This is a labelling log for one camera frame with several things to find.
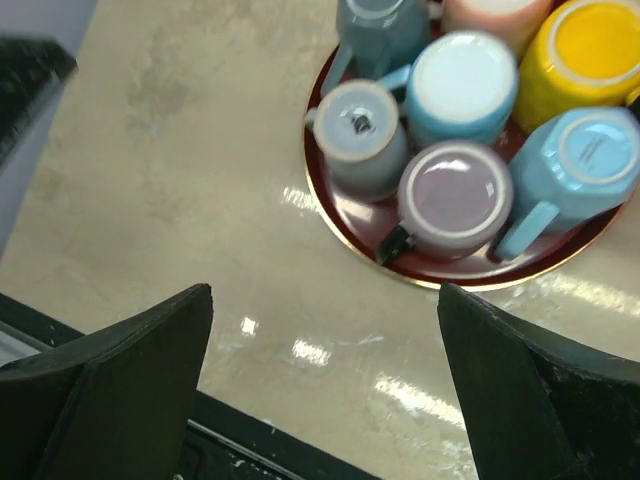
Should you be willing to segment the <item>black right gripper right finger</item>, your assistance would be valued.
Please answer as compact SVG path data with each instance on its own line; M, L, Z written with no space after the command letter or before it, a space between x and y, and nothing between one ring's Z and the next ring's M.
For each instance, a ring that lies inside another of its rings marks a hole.
M638 478L638 362L451 283L437 314L479 478Z

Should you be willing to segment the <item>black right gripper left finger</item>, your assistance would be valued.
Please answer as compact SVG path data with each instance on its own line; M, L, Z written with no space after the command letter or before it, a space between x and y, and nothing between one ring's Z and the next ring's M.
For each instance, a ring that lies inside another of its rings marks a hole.
M196 284L2 366L2 478L173 478L212 320Z

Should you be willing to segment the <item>lilac mug black handle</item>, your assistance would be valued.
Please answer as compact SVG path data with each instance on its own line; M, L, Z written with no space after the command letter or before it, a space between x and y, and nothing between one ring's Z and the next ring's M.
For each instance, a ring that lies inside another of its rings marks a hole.
M437 142L404 170L399 221L374 257L384 265L409 250L438 260L470 256L501 230L513 198L507 163L493 149L468 140Z

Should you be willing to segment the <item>light blue faceted mug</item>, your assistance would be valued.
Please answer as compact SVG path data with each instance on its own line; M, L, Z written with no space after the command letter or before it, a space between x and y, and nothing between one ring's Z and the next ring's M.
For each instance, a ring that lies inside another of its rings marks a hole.
M625 107L569 110L538 127L509 169L510 225L495 247L502 260L630 198L639 185L639 120Z

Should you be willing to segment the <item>blue mug white base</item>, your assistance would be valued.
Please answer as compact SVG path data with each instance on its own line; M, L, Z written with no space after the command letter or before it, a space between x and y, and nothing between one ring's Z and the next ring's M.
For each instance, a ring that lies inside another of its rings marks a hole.
M461 30L439 37L378 83L405 91L401 114L418 148L454 139L492 146L513 109L519 73L504 41Z

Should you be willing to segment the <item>grey footed mug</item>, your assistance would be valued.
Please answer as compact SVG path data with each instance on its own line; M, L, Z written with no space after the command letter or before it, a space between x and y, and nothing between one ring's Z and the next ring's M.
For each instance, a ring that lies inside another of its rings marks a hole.
M350 196L377 202L395 194L410 160L394 96L372 80L348 80L304 118L334 183Z

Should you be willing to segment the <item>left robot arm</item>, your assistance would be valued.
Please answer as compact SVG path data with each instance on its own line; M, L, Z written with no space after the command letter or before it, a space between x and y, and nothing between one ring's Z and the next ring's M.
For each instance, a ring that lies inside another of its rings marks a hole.
M1 37L1 162L38 120L77 69L76 59L50 38Z

